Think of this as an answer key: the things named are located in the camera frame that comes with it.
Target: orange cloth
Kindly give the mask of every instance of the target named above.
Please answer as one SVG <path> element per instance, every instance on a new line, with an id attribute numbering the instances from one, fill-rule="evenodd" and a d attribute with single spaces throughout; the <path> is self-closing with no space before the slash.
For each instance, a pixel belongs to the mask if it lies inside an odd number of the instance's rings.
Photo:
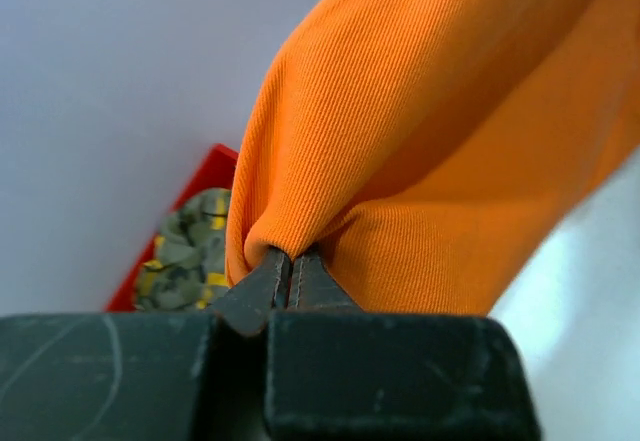
<path id="1" fill-rule="evenodd" d="M 640 141 L 640 0 L 322 0 L 240 152 L 237 283 L 319 241 L 363 307 L 486 313 Z"/>

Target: orange fabric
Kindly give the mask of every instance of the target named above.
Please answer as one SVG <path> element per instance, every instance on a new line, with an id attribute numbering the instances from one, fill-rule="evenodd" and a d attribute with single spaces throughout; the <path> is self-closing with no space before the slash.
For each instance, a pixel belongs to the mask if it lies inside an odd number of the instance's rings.
<path id="1" fill-rule="evenodd" d="M 363 307 L 486 313 L 640 141 L 640 0 L 322 0 L 240 152 L 236 283 L 315 241 Z"/>

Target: dark object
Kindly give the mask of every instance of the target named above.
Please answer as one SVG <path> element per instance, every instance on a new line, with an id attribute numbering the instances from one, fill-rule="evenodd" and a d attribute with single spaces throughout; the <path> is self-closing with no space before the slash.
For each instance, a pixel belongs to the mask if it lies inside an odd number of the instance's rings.
<path id="1" fill-rule="evenodd" d="M 275 248 L 212 308 L 0 320 L 0 439 L 540 439 L 494 321 L 366 314 Z"/>

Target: red box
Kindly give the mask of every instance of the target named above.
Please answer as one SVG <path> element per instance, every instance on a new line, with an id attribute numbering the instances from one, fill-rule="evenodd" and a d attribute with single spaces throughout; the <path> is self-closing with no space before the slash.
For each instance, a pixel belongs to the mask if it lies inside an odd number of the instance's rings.
<path id="1" fill-rule="evenodd" d="M 238 153 L 223 144 L 216 144 L 204 158 L 197 171 L 184 188 L 178 199 L 175 200 L 172 210 L 182 206 L 189 198 L 195 196 L 200 191 L 209 188 L 231 189 L 233 184 L 233 174 L 236 169 Z M 133 311 L 132 295 L 133 285 L 140 265 L 149 261 L 153 257 L 153 237 L 147 243 L 135 264 L 129 270 L 129 274 L 124 279 L 116 293 L 107 304 L 106 311 Z"/>

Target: patterned fabric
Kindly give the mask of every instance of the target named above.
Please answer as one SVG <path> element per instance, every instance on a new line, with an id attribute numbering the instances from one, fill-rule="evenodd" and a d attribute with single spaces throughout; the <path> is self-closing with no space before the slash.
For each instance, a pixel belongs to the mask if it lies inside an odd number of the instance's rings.
<path id="1" fill-rule="evenodd" d="M 229 289 L 224 245 L 230 197 L 227 189 L 209 189 L 164 219 L 154 259 L 140 267 L 136 279 L 137 309 L 203 309 Z"/>

